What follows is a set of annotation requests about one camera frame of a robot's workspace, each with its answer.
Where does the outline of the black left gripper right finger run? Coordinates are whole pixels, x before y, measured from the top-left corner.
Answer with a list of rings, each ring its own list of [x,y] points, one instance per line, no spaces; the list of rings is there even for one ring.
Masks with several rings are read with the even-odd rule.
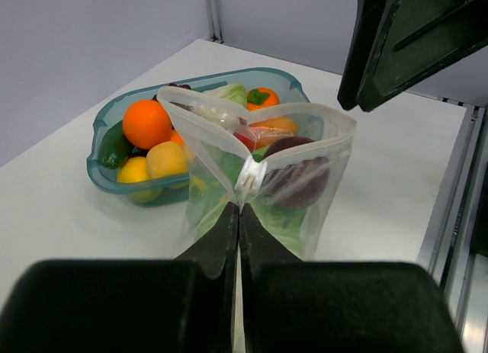
[[[249,203],[244,204],[239,215],[239,247],[245,347],[247,352],[254,352],[252,340],[257,307],[254,279],[259,268],[264,264],[293,263],[302,260],[263,227]]]

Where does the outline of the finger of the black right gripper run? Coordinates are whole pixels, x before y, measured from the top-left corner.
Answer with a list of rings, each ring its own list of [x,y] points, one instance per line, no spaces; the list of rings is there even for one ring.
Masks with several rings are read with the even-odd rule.
[[[356,96],[371,112],[487,45],[487,0],[386,0]]]
[[[386,2],[387,0],[358,0],[355,28],[337,95],[344,110],[351,110],[357,105],[361,80]]]

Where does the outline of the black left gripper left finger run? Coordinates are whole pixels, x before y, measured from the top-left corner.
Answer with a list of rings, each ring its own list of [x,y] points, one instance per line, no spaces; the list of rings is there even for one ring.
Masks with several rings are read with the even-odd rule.
[[[198,271],[192,290],[190,352],[233,350],[239,208],[229,202],[216,223],[175,260]]]

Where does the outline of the dark red plum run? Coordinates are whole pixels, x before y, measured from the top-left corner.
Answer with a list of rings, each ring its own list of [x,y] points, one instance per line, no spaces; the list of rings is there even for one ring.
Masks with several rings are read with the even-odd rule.
[[[305,209],[323,194],[329,180],[326,156],[271,170],[262,183],[263,196],[273,205]]]

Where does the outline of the green white lettuce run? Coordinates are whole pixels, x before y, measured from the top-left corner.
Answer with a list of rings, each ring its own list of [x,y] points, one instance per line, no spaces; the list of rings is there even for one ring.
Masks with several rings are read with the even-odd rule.
[[[234,185],[244,159],[208,146],[207,151],[215,158],[223,174]],[[196,241],[216,223],[226,204],[233,199],[227,189],[198,158],[188,161],[190,171],[189,198],[186,210],[188,233]],[[277,204],[266,204],[263,197],[247,198],[264,228],[295,255],[305,253],[300,227],[306,216],[305,210],[291,210]]]

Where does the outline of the teal plastic basket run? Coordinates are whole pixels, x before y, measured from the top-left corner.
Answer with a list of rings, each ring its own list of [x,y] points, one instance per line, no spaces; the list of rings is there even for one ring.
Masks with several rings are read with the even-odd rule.
[[[180,174],[151,181],[124,184],[117,181],[118,170],[108,169],[98,162],[98,151],[105,136],[114,125],[123,120],[128,107],[143,99],[150,99],[158,90],[170,82],[127,91],[110,100],[96,114],[93,126],[91,153],[86,159],[87,173],[92,183],[100,191],[117,196],[131,197],[142,191],[161,190],[162,199],[169,203],[183,200],[188,192],[181,188],[189,182],[189,175]],[[253,67],[229,72],[219,72],[190,79],[174,81],[177,85],[190,85],[195,91],[206,91],[227,84],[242,84],[250,90],[257,87],[270,88],[278,94],[281,103],[308,102],[302,83],[294,75],[280,69]]]

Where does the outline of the clear dotted zip bag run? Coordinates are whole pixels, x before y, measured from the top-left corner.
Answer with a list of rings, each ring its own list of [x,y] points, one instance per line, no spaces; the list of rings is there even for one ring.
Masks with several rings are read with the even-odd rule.
[[[263,196],[262,183],[271,170],[316,157],[328,158],[329,180],[322,196],[301,209],[306,211],[300,227],[306,249],[304,255],[297,257],[312,258],[352,152],[356,121],[340,111],[310,102],[249,111],[226,99],[169,86],[160,88],[157,98],[185,142],[188,161],[198,157],[233,197],[229,202],[237,207],[247,204],[249,197],[263,197],[265,203],[270,204]],[[293,119],[299,127],[298,135],[281,138],[253,152],[233,135],[240,127],[276,117]],[[207,151],[208,146],[245,160],[234,185]]]

